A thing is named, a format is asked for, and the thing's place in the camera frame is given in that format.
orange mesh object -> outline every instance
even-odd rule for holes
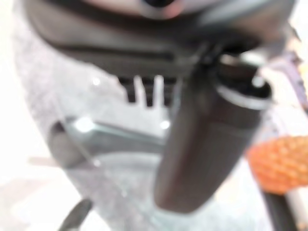
[[[261,188],[285,194],[308,185],[308,137],[285,137],[250,148],[247,159]]]

black foam grip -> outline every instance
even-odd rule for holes
[[[203,205],[237,163],[270,102],[267,85],[265,98],[255,101],[261,108],[238,106],[237,100],[250,98],[237,99],[239,94],[228,89],[230,96],[222,96],[207,74],[201,71],[188,84],[173,121],[154,189],[163,209],[189,213]]]

orange textured ball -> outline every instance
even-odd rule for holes
[[[266,192],[282,195],[308,185],[308,137],[285,137],[254,146],[247,159]]]

black metal bar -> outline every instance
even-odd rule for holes
[[[297,231],[296,223],[284,196],[264,192],[269,215],[275,231]]]

